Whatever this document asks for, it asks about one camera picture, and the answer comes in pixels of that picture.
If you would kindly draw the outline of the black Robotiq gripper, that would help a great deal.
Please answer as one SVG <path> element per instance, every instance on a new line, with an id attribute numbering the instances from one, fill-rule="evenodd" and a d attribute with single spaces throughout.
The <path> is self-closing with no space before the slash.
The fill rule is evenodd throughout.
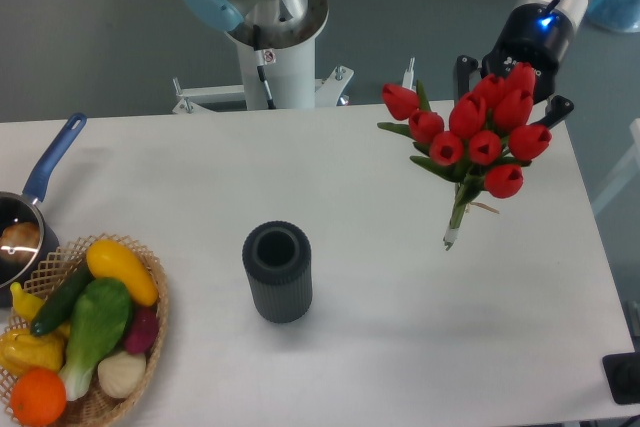
<path id="1" fill-rule="evenodd" d="M 459 55 L 453 68 L 453 99 L 460 100 L 489 74 L 507 78 L 518 63 L 529 63 L 536 74 L 533 98 L 536 103 L 551 97 L 555 77 L 575 32 L 561 12 L 547 12 L 541 4 L 516 7 L 509 15 L 493 49 L 483 59 Z M 574 111 L 574 103 L 555 95 L 544 116 L 534 125 L 554 128 Z"/>

